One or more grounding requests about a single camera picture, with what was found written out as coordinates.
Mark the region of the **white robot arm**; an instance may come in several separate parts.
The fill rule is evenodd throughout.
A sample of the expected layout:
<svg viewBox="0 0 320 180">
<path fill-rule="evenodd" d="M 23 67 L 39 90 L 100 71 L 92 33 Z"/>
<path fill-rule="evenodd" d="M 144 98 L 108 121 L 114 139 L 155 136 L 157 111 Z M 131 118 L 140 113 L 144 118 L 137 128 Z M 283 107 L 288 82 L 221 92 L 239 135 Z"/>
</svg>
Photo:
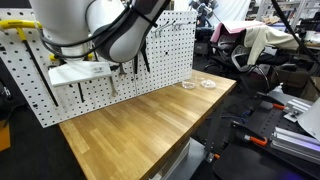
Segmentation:
<svg viewBox="0 0 320 180">
<path fill-rule="evenodd" d="M 29 0 L 52 53 L 78 59 L 95 51 L 124 63 L 146 47 L 146 37 L 170 0 Z"/>
</svg>

